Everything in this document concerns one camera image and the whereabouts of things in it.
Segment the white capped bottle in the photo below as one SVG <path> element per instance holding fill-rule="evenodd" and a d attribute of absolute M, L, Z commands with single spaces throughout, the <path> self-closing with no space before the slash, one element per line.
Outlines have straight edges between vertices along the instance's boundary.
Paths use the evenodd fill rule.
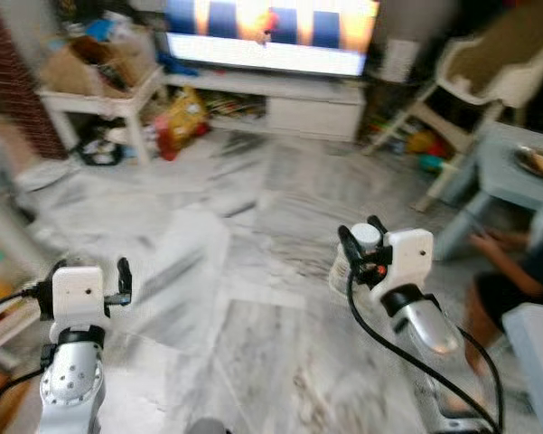
<path fill-rule="evenodd" d="M 350 232 L 364 250 L 374 250 L 381 241 L 381 231 L 369 223 L 354 223 Z"/>

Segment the child in dark shirt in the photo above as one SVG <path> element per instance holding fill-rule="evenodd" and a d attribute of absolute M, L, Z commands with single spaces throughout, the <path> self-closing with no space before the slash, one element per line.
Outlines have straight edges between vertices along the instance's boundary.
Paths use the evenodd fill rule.
<path fill-rule="evenodd" d="M 471 234 L 469 242 L 494 268 L 474 278 L 465 303 L 464 331 L 476 342 L 465 356 L 481 373 L 481 350 L 505 332 L 502 316 L 524 303 L 543 306 L 543 208 L 528 231 L 482 229 Z"/>

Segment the pale blue plastic stool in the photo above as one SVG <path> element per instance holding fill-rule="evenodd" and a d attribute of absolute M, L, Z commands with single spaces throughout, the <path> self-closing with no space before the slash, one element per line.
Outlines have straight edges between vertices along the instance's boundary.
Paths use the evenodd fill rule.
<path fill-rule="evenodd" d="M 522 303 L 503 315 L 501 323 L 526 375 L 532 408 L 543 430 L 543 306 Z"/>

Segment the yellow red toy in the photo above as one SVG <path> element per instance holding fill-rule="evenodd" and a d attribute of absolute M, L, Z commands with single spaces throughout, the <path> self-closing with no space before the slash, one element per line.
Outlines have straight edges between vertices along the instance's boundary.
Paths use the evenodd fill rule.
<path fill-rule="evenodd" d="M 432 129 L 410 134 L 404 142 L 404 150 L 405 153 L 419 156 L 442 157 L 445 155 L 444 140 Z"/>

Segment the plate with food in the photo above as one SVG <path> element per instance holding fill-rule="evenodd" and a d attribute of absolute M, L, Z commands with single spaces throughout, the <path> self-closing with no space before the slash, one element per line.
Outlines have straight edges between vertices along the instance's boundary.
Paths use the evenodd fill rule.
<path fill-rule="evenodd" d="M 513 150 L 513 160 L 520 170 L 543 179 L 543 150 L 519 146 Z"/>

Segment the black and white object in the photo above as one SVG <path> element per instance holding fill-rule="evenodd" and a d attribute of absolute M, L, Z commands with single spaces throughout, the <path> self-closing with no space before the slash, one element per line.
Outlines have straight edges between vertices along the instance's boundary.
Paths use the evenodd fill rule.
<path fill-rule="evenodd" d="M 113 166 L 124 160 L 126 129 L 119 120 L 92 120 L 80 130 L 72 152 L 90 166 Z"/>

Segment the white television stand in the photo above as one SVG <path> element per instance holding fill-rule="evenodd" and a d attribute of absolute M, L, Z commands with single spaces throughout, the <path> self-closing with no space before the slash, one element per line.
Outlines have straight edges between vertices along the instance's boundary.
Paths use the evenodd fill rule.
<path fill-rule="evenodd" d="M 213 127 L 230 131 L 354 142 L 366 107 L 352 82 L 323 76 L 200 69 L 197 76 L 168 74 L 166 83 L 264 99 L 262 118 L 212 117 Z"/>

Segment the grey blue small table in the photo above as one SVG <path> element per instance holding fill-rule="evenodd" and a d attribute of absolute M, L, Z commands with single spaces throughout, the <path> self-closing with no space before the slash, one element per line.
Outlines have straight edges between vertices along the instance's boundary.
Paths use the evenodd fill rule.
<path fill-rule="evenodd" d="M 462 202 L 463 207 L 434 235 L 435 260 L 448 260 L 460 251 L 474 224 L 498 200 L 534 212 L 543 210 L 543 178 L 520 168 L 514 158 L 523 147 L 543 153 L 543 134 L 498 121 L 482 129 L 473 152 L 442 190 L 442 202 Z"/>

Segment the red packet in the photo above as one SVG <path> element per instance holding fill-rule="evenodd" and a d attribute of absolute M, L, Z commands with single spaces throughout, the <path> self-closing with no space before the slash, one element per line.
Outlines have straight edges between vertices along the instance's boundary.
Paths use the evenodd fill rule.
<path fill-rule="evenodd" d="M 158 149 L 158 155 L 164 161 L 175 161 L 179 155 L 175 136 L 171 128 L 171 117 L 166 113 L 161 113 L 152 121 L 153 137 L 155 147 Z"/>

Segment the white ribbed appliance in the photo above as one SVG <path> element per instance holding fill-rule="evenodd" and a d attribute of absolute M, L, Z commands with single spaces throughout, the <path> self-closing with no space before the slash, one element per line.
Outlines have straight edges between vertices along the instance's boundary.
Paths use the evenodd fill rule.
<path fill-rule="evenodd" d="M 415 65 L 420 45 L 407 40 L 387 40 L 378 69 L 379 78 L 391 83 L 405 83 Z"/>

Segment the small white table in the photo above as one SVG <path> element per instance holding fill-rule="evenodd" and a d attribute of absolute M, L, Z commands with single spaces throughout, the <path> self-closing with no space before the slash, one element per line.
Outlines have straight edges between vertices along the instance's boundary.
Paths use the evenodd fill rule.
<path fill-rule="evenodd" d="M 45 87 L 40 87 L 35 92 L 66 150 L 72 150 L 80 141 L 77 129 L 68 117 L 69 113 L 98 113 L 110 118 L 122 118 L 126 124 L 129 145 L 135 150 L 137 162 L 141 166 L 149 166 L 152 162 L 152 152 L 147 148 L 145 141 L 142 115 L 144 107 L 152 99 L 169 99 L 166 74 L 163 70 L 152 70 L 147 78 L 135 87 L 129 98 L 125 99 L 95 98 L 56 92 Z"/>

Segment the yellow packet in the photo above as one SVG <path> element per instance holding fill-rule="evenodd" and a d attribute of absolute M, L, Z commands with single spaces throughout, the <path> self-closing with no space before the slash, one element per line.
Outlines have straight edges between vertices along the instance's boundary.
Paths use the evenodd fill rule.
<path fill-rule="evenodd" d="M 176 92 L 166 115 L 169 147 L 175 152 L 188 147 L 194 139 L 210 131 L 209 109 L 190 86 L 183 86 Z"/>

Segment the grey robot leg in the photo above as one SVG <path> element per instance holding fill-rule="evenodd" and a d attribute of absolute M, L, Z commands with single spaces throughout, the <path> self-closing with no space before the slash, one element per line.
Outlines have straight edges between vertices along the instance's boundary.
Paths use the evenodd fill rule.
<path fill-rule="evenodd" d="M 214 418 L 200 418 L 190 422 L 183 434 L 233 434 L 225 422 Z"/>

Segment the brown paper bag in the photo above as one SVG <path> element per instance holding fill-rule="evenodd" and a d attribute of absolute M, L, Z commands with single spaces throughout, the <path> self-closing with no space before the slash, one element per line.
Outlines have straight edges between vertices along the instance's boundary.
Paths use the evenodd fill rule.
<path fill-rule="evenodd" d="M 53 51 L 37 78 L 50 91 L 127 99 L 156 70 L 153 50 L 144 42 L 101 42 L 82 36 Z"/>

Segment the red mesh grid panel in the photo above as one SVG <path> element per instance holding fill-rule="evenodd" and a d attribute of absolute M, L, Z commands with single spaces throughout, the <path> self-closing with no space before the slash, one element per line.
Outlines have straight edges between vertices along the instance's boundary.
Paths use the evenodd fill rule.
<path fill-rule="evenodd" d="M 52 126 L 51 116 L 35 92 L 35 78 L 22 55 L 16 52 L 14 38 L 0 16 L 0 104 L 34 153 L 47 160 L 69 156 Z"/>

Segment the white wooden high chair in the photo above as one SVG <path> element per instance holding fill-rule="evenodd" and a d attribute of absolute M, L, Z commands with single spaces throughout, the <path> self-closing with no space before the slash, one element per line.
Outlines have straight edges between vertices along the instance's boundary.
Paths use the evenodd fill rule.
<path fill-rule="evenodd" d="M 522 121 L 529 100 L 543 83 L 543 9 L 523 5 L 503 14 L 481 33 L 450 41 L 436 64 L 434 76 L 379 132 L 367 154 L 375 152 L 395 136 L 410 119 L 439 133 L 453 155 L 440 166 L 439 176 L 413 203 L 413 210 L 426 211 L 456 177 L 473 152 L 479 132 L 497 121 L 506 110 L 514 110 Z M 481 108 L 473 127 L 454 124 L 427 104 L 434 92 L 448 92 L 462 103 Z"/>

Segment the flat screen television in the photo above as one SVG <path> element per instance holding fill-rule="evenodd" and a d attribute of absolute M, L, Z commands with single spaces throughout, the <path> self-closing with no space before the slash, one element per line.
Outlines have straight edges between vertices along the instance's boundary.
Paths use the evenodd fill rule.
<path fill-rule="evenodd" d="M 180 61 L 323 76 L 363 72 L 379 0 L 164 0 Z"/>

